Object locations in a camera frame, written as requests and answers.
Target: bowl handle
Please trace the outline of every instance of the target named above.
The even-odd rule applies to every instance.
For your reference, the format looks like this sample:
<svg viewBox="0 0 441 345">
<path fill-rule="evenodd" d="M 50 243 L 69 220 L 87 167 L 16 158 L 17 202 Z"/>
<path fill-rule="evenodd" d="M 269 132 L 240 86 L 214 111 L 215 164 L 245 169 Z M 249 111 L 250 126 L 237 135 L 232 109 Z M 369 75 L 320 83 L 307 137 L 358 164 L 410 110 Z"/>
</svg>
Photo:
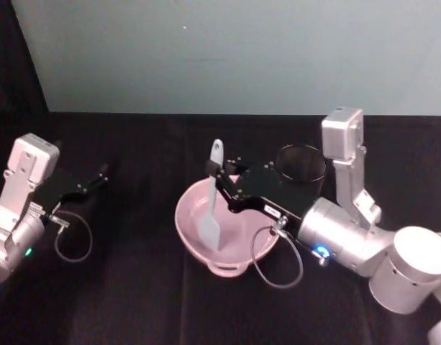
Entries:
<svg viewBox="0 0 441 345">
<path fill-rule="evenodd" d="M 207 267 L 209 270 L 223 278 L 234 278 L 239 277 L 242 273 L 244 273 L 249 267 L 248 264 L 237 264 L 237 265 L 221 265 L 218 266 L 213 262 L 207 262 Z"/>
</svg>

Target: spatula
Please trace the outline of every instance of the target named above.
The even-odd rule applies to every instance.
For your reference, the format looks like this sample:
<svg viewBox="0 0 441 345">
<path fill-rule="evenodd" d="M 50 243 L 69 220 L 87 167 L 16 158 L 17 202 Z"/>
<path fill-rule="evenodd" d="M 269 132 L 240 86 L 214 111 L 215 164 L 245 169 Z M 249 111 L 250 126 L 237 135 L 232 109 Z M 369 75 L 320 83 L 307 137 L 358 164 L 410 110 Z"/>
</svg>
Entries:
<svg viewBox="0 0 441 345">
<path fill-rule="evenodd" d="M 211 149 L 211 160 L 223 165 L 223 142 L 220 139 L 214 140 Z M 215 178 L 211 176 L 209 177 L 209 207 L 207 213 L 199 220 L 198 234 L 208 248 L 219 250 L 220 226 L 214 218 L 216 196 Z"/>
</svg>

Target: light blue wall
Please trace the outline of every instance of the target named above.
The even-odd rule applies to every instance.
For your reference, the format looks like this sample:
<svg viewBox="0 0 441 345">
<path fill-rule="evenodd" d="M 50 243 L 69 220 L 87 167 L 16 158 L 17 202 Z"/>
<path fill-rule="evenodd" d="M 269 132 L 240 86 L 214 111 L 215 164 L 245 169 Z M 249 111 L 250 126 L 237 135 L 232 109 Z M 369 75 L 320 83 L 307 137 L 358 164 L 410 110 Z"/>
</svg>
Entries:
<svg viewBox="0 0 441 345">
<path fill-rule="evenodd" d="M 439 0 L 13 0 L 52 111 L 441 115 Z"/>
</svg>

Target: cable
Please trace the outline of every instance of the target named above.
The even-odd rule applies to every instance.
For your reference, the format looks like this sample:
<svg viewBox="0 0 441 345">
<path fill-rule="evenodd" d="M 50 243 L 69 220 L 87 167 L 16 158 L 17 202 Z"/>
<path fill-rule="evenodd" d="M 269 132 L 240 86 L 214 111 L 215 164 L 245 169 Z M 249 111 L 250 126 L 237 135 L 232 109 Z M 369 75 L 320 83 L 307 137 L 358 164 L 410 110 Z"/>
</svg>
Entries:
<svg viewBox="0 0 441 345">
<path fill-rule="evenodd" d="M 57 255 L 59 256 L 59 258 L 61 258 L 62 260 L 66 261 L 66 262 L 68 262 L 68 263 L 70 263 L 70 264 L 79 264 L 80 262 L 85 261 L 85 260 L 89 257 L 89 255 L 91 254 L 91 252 L 92 252 L 92 244 L 93 244 L 93 240 L 92 240 L 92 230 L 91 230 L 91 227 L 89 226 L 88 222 L 85 221 L 84 218 L 81 217 L 79 214 L 74 213 L 74 212 L 58 210 L 58 211 L 56 211 L 56 213 L 65 214 L 65 215 L 67 215 L 67 216 L 75 217 L 75 218 L 77 218 L 81 223 L 83 223 L 83 225 L 86 227 L 86 230 L 87 230 L 87 232 L 88 232 L 88 237 L 89 237 L 89 248 L 88 248 L 87 253 L 85 253 L 82 257 L 80 257 L 80 258 L 78 258 L 78 259 L 71 259 L 71 258 L 69 258 L 69 257 L 66 257 L 64 254 L 62 254 L 62 253 L 60 252 L 60 250 L 59 250 L 59 238 L 60 238 L 60 235 L 62 234 L 62 232 L 63 232 L 63 230 L 64 230 L 64 227 L 62 226 L 62 227 L 60 228 L 60 230 L 58 231 L 57 236 L 56 236 L 55 241 L 54 241 L 54 249 L 55 249 L 55 252 L 56 252 Z"/>
<path fill-rule="evenodd" d="M 297 256 L 297 261 L 299 262 L 299 275 L 297 275 L 297 278 L 288 283 L 288 284 L 275 284 L 274 282 L 271 282 L 270 280 L 267 279 L 267 277 L 265 277 L 265 275 L 263 274 L 262 270 L 259 268 L 258 263 L 257 263 L 257 259 L 255 258 L 255 253 L 254 253 L 254 246 L 255 246 L 255 239 L 257 239 L 257 236 L 260 232 L 264 231 L 264 230 L 268 230 L 268 229 L 273 229 L 272 226 L 264 226 L 263 228 L 258 229 L 255 234 L 254 237 L 252 238 L 252 244 L 250 246 L 250 253 L 252 255 L 252 261 L 255 265 L 255 268 L 257 269 L 258 274 L 262 277 L 263 280 L 265 280 L 265 282 L 270 285 L 273 288 L 277 288 L 277 289 L 289 289 L 289 288 L 293 288 L 294 286 L 296 286 L 297 284 L 300 283 L 300 281 L 302 280 L 302 278 L 304 277 L 304 263 L 301 261 L 301 256 L 299 251 L 297 250 L 295 244 L 292 242 L 292 240 L 288 237 L 288 236 L 284 236 L 284 239 L 291 245 L 295 255 Z"/>
</svg>

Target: black cup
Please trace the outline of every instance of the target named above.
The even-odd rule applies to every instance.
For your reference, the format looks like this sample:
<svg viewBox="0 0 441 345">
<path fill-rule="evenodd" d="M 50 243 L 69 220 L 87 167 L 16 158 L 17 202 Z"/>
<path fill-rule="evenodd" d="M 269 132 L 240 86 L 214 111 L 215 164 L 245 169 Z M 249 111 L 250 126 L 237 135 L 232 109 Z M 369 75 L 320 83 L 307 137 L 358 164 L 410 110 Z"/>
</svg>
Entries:
<svg viewBox="0 0 441 345">
<path fill-rule="evenodd" d="M 287 145 L 279 150 L 275 169 L 299 190 L 318 198 L 326 173 L 322 153 L 309 145 Z"/>
</svg>

